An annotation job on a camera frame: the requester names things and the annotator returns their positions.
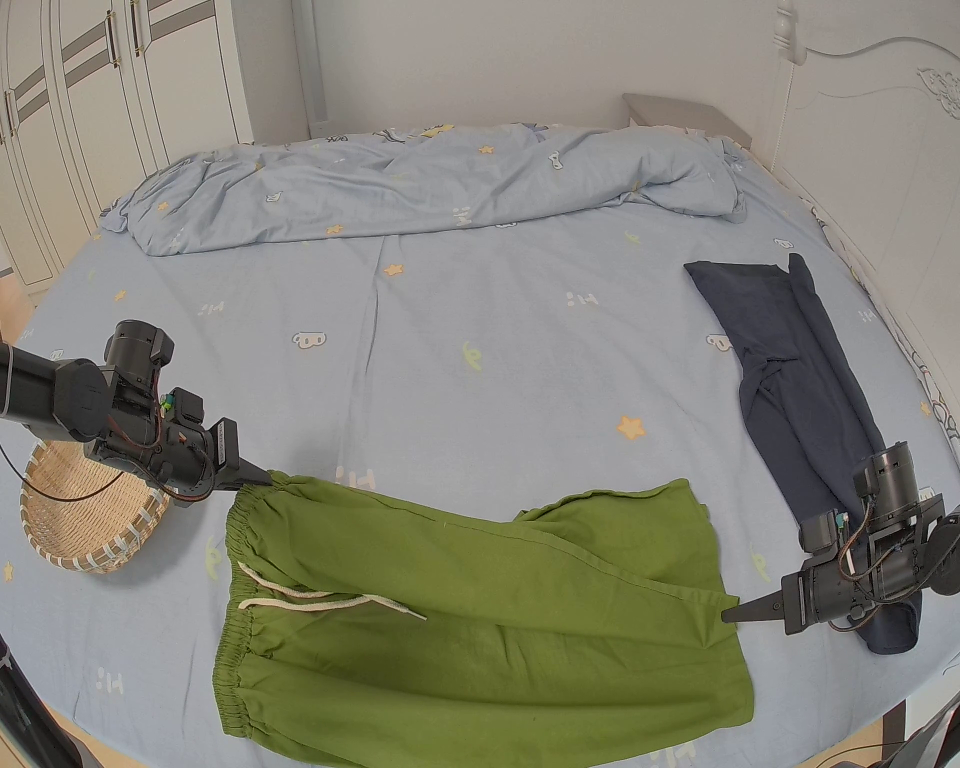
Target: woven basket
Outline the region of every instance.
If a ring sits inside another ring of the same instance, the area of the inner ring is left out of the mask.
[[[80,443],[41,442],[27,466],[30,483],[52,496],[72,498],[101,488],[117,469],[84,456]],[[170,497],[127,474],[84,501],[60,502],[20,489],[20,519],[41,558],[67,570],[109,573],[143,545]]]

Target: green shorts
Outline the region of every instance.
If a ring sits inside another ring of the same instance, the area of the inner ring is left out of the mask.
[[[227,518],[226,733],[327,766],[574,768],[753,717],[685,480],[509,523],[274,482]]]

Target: wooden floor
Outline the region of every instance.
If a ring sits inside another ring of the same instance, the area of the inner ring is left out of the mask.
[[[17,282],[16,277],[8,275],[0,277],[0,334],[4,341],[14,342],[23,332],[33,315],[34,308],[27,301],[27,297]],[[94,754],[103,764],[104,768],[143,768],[140,763],[129,757],[114,752],[109,747],[105,747],[92,736],[81,731],[70,721],[54,712],[54,717],[60,723],[60,726],[73,735],[80,738],[84,744],[89,747],[90,752]],[[841,750],[850,747],[859,747],[866,744],[878,744],[883,740],[883,728],[879,721],[872,726],[868,726],[859,733],[855,733],[849,739],[841,742],[831,750],[827,750],[822,755],[811,758],[798,768],[817,768],[817,765],[828,755],[834,755]],[[834,765],[841,760],[850,760],[860,765],[870,765],[872,762],[880,760],[880,749],[858,750],[856,752],[846,753],[835,760],[829,760],[824,764],[824,768]],[[0,768],[20,768],[23,765],[0,740]]]

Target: headboard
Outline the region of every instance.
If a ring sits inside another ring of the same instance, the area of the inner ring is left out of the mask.
[[[960,10],[779,0],[775,41],[753,151],[826,224],[960,458]]]

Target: cabinet handle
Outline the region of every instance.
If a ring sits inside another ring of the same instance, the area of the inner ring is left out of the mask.
[[[117,56],[117,44],[113,39],[113,11],[107,11],[107,56],[114,69],[120,68],[120,57]]]
[[[133,50],[138,59],[140,58],[140,54],[143,53],[143,44],[140,42],[140,30],[136,23],[136,13],[139,5],[140,0],[130,0],[130,26],[133,29]]]
[[[16,136],[16,124],[13,122],[13,113],[16,111],[16,105],[13,106],[13,111],[10,109],[10,97],[13,96],[13,92],[5,90],[3,92],[3,103],[4,107],[7,108],[7,125],[10,127],[10,136],[13,138]]]

